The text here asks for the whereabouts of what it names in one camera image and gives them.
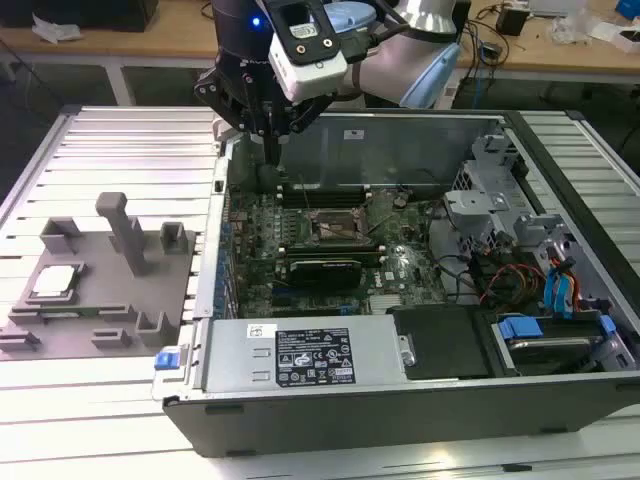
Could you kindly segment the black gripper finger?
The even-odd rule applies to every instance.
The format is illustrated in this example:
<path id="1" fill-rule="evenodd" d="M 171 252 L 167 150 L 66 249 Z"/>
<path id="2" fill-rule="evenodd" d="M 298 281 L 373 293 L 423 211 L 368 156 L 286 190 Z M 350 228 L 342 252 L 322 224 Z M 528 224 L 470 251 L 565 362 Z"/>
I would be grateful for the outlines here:
<path id="1" fill-rule="evenodd" d="M 294 104 L 280 94 L 273 100 L 273 164 L 280 163 L 281 142 L 290 134 L 309 127 L 333 102 L 334 95 L 321 95 Z"/>
<path id="2" fill-rule="evenodd" d="M 230 127 L 261 143 L 264 161 L 274 164 L 274 136 L 255 73 L 247 67 L 238 72 L 213 67 L 199 78 L 194 90 Z"/>

